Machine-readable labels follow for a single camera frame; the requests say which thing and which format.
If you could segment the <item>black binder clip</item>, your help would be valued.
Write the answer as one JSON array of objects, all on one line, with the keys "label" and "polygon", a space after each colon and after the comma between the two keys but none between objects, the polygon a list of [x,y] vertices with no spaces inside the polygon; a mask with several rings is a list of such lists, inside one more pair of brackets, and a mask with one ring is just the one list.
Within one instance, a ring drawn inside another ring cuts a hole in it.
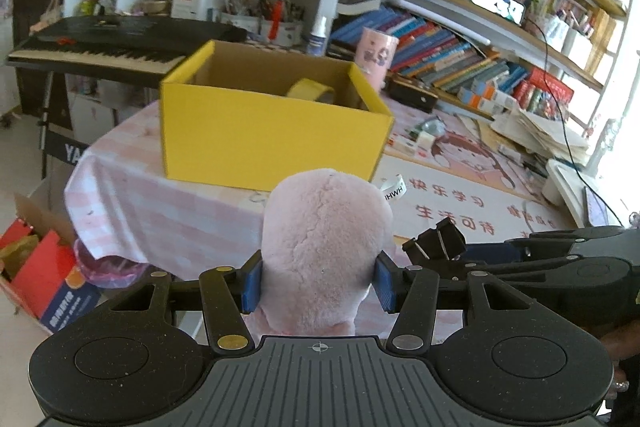
[{"label": "black binder clip", "polygon": [[413,265],[427,262],[458,260],[466,251],[463,234],[450,218],[436,223],[434,228],[425,230],[401,245]]}]

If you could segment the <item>pink plush pig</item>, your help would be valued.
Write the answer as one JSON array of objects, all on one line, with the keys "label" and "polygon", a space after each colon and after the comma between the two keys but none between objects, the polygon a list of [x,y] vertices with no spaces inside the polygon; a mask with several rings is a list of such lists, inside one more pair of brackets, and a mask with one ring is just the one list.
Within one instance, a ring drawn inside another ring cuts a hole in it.
[{"label": "pink plush pig", "polygon": [[402,176],[382,186],[333,169],[280,182],[262,221],[262,283],[247,325],[255,338],[351,336],[374,262],[392,240]]}]

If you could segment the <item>yellow tape roll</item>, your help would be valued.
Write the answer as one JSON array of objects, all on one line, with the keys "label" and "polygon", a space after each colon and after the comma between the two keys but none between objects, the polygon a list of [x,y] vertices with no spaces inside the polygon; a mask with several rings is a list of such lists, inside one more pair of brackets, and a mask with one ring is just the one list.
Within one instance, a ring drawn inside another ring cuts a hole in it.
[{"label": "yellow tape roll", "polygon": [[333,88],[309,78],[302,78],[296,81],[296,83],[288,89],[286,96],[288,98],[295,98],[295,100],[324,104],[333,104],[335,101],[335,91]]}]

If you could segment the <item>white device at edge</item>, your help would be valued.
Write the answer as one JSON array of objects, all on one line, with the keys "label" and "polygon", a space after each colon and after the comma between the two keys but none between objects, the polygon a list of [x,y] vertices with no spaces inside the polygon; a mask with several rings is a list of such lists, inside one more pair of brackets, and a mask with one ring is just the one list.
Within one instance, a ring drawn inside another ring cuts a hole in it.
[{"label": "white device at edge", "polygon": [[565,206],[578,228],[628,225],[627,207],[611,183],[585,174],[582,181],[573,167],[555,159],[547,161],[546,170],[542,195],[555,206]]}]

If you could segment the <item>stack of loose papers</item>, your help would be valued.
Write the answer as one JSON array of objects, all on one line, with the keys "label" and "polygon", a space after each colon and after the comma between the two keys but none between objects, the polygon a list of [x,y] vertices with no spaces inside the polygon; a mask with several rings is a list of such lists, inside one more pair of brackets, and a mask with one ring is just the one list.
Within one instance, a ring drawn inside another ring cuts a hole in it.
[{"label": "stack of loose papers", "polygon": [[488,124],[496,135],[530,153],[546,159],[572,160],[579,167],[587,165],[588,142],[581,135],[565,127],[563,121],[544,119],[521,109],[492,117],[461,108],[454,113]]}]

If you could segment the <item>pink cartoon desk mat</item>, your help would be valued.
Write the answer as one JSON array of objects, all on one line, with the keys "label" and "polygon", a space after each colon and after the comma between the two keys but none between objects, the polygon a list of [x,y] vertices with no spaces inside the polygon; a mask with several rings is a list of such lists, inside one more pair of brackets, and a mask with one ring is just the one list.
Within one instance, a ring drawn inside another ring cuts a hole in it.
[{"label": "pink cartoon desk mat", "polygon": [[394,238],[450,219],[468,243],[568,230],[573,220],[504,191],[511,170],[486,182],[384,154],[372,181],[331,168],[287,176],[269,192],[168,179],[160,109],[140,110],[85,151],[65,187],[81,242],[96,258],[149,263],[183,280],[251,255],[264,258],[262,300],[250,317],[261,333],[385,337],[394,324],[370,288]]}]

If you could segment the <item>orange white medicine box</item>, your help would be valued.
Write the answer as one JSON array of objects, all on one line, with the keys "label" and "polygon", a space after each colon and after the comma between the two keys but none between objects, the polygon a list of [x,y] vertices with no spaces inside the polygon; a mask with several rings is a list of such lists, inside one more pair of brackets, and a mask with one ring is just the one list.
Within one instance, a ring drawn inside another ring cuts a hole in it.
[{"label": "orange white medicine box", "polygon": [[511,112],[518,107],[518,101],[501,91],[490,88],[488,93],[477,94],[470,89],[461,88],[457,98],[464,105],[478,109],[480,113],[496,116]]}]

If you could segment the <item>yellow cardboard box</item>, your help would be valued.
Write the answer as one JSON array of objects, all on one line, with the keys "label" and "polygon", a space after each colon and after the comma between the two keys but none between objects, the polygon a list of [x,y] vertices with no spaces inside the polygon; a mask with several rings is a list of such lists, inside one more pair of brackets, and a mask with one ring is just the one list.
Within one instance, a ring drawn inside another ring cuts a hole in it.
[{"label": "yellow cardboard box", "polygon": [[[288,98],[302,78],[333,104]],[[356,64],[209,41],[160,83],[167,178],[270,191],[294,173],[332,168],[370,180],[394,116]]]}]

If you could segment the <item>red and blue carton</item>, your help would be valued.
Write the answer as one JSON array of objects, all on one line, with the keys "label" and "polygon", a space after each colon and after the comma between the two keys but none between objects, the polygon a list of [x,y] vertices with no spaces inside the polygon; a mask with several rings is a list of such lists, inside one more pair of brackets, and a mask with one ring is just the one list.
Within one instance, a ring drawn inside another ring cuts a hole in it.
[{"label": "red and blue carton", "polygon": [[93,310],[101,291],[79,270],[70,221],[32,197],[14,202],[16,217],[1,234],[1,290],[53,334]]}]

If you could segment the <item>dark brown wooden box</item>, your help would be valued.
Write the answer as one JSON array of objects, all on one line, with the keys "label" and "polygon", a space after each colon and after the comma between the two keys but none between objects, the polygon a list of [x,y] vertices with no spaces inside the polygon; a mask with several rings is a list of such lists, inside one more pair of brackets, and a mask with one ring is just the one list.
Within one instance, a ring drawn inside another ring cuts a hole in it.
[{"label": "dark brown wooden box", "polygon": [[424,113],[432,113],[438,102],[438,96],[419,79],[393,75],[387,78],[386,91],[396,102]]}]

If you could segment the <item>smartphone with lit screen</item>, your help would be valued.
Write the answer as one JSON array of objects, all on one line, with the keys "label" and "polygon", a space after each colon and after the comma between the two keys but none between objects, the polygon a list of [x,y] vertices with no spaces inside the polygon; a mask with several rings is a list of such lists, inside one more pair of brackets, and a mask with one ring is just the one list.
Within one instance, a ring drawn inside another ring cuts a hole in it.
[{"label": "smartphone with lit screen", "polygon": [[523,23],[525,8],[516,0],[471,0],[471,2],[518,26]]}]

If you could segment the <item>pink cylindrical canister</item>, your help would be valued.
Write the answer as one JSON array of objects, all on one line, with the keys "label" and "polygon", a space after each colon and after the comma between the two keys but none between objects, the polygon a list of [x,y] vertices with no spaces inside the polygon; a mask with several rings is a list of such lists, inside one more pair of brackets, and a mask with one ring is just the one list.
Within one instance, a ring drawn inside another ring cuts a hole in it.
[{"label": "pink cylindrical canister", "polygon": [[364,28],[355,53],[355,64],[370,86],[380,92],[399,43],[399,39],[371,28]]}]

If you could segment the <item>black electronic keyboard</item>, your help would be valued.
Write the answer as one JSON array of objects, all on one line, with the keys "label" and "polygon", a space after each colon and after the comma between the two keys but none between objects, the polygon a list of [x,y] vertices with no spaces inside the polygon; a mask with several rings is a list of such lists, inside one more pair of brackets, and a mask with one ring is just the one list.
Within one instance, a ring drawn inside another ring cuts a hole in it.
[{"label": "black electronic keyboard", "polygon": [[209,41],[243,42],[246,36],[230,24],[166,16],[73,16],[29,36],[6,64],[156,89]]}]

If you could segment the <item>white spray bottle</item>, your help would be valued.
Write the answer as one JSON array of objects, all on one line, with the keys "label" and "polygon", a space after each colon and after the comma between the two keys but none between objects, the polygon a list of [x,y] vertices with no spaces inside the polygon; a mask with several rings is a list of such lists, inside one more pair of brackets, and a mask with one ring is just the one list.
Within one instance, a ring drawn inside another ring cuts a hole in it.
[{"label": "white spray bottle", "polygon": [[328,18],[319,15],[308,37],[306,53],[311,56],[323,56],[326,50],[326,26]]}]

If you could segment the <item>pen holder with brushes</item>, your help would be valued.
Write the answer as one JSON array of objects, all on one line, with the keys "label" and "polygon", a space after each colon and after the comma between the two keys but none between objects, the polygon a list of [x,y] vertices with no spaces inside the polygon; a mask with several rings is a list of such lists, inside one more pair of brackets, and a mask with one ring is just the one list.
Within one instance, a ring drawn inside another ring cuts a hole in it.
[{"label": "pen holder with brushes", "polygon": [[224,0],[218,20],[244,29],[250,38],[264,40],[281,48],[294,48],[303,41],[306,8],[286,0],[286,7],[280,23],[277,39],[268,39],[271,27],[272,9],[276,0]]}]

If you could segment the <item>red marker bottle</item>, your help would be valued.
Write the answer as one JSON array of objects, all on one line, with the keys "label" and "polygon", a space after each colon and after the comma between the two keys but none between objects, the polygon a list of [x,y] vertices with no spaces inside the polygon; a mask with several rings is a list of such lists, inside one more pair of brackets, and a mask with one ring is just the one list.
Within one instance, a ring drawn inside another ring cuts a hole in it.
[{"label": "red marker bottle", "polygon": [[269,29],[268,39],[274,41],[277,39],[280,23],[282,22],[283,13],[286,7],[286,0],[276,0],[272,9],[271,27]]}]

